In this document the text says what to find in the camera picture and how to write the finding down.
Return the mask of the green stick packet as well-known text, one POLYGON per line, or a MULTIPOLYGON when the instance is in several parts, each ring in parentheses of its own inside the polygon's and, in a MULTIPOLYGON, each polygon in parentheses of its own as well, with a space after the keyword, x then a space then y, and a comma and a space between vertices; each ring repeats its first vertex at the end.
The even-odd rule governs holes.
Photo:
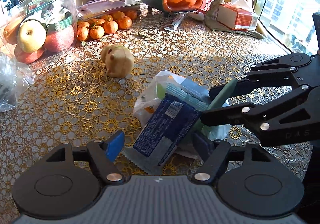
POLYGON ((212 116, 212 111, 215 109, 219 109, 223 106, 225 101, 231 97, 235 87, 237 84, 237 80, 231 80, 228 82, 215 96, 213 101, 210 103, 208 108, 203 111, 198 119, 198 121, 194 124, 191 132, 201 131, 203 126, 214 126, 214 123, 217 123, 217 119, 215 116, 212 116))

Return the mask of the lace tablecloth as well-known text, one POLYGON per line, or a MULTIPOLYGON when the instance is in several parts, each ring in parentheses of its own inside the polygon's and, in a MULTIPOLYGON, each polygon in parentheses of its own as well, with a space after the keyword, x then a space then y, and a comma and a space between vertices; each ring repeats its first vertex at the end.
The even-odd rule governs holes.
POLYGON ((16 179, 58 144, 82 146, 122 130, 126 146, 132 146, 141 130, 132 114, 134 104, 159 71, 208 89, 285 54, 272 41, 210 31, 188 17, 177 31, 167 32, 171 21, 141 6, 128 30, 31 64, 35 83, 21 95, 16 109, 1 114, 1 223, 18 217, 11 194, 16 179), (134 56, 133 69, 124 78, 107 76, 101 61, 103 47, 113 44, 134 56))

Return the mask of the white tube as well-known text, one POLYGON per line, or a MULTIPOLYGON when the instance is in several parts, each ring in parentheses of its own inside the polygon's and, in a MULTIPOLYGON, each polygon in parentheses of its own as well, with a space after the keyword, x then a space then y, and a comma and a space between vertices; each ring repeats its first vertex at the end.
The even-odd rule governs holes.
POLYGON ((167 27, 164 28, 165 31, 174 32, 180 26, 183 21, 185 14, 179 14, 167 27))

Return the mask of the beige pig figurine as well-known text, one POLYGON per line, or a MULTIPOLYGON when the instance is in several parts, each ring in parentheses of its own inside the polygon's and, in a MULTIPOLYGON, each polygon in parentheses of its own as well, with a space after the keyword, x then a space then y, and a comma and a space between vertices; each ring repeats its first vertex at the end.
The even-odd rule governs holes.
POLYGON ((106 75, 124 78, 131 73, 135 64, 131 51, 122 45, 105 45, 101 51, 101 61, 105 64, 106 75))

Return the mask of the clear bag dark contents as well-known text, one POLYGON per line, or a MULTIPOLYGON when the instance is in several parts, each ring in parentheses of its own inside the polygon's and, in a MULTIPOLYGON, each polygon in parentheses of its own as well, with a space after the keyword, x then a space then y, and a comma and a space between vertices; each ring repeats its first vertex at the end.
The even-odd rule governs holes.
POLYGON ((35 74, 25 63, 1 53, 1 113, 13 110, 18 97, 35 83, 35 74))

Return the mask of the clear plastic fruit bin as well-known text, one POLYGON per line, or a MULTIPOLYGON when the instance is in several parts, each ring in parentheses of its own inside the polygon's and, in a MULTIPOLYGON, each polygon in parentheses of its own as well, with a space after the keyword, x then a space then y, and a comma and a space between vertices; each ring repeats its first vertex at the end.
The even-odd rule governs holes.
POLYGON ((24 0, 1 21, 1 54, 31 64, 76 42, 75 0, 24 0))

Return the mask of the orange white box in bag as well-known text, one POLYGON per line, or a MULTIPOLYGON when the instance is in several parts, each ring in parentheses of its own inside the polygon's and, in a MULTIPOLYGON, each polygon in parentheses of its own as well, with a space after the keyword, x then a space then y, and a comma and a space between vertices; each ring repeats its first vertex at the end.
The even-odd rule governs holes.
POLYGON ((204 16, 204 24, 212 31, 242 34, 255 39, 265 38, 256 31, 258 15, 246 0, 213 0, 204 16))

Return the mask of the red apple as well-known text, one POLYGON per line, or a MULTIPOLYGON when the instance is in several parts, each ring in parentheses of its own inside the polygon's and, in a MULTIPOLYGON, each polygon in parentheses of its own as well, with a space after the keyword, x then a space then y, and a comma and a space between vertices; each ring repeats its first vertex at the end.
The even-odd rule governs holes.
POLYGON ((63 30, 47 34, 43 47, 50 52, 61 52, 68 49, 74 41, 74 28, 69 25, 63 30))

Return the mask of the pink purple box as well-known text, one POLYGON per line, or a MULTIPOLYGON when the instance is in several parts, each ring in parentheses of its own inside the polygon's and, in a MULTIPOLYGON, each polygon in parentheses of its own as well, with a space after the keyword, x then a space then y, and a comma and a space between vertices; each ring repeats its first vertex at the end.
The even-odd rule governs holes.
POLYGON ((141 3, 136 0, 94 0, 77 7, 77 17, 87 20, 115 11, 139 10, 141 3))

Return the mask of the pile of mandarins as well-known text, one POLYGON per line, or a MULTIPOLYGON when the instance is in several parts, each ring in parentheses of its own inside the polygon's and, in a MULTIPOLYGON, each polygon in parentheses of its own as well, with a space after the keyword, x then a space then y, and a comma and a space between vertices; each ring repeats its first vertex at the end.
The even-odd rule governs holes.
POLYGON ((88 18, 77 22, 76 38, 78 41, 101 39, 105 35, 119 30, 127 30, 138 18, 138 11, 114 11, 98 18, 88 18))

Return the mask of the blue snack packet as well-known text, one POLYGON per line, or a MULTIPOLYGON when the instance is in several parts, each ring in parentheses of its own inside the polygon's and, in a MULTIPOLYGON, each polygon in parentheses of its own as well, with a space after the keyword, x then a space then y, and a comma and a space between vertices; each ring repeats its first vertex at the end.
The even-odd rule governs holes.
POLYGON ((131 148, 123 155, 150 175, 161 175, 163 165, 187 135, 200 112, 179 98, 166 94, 131 148))

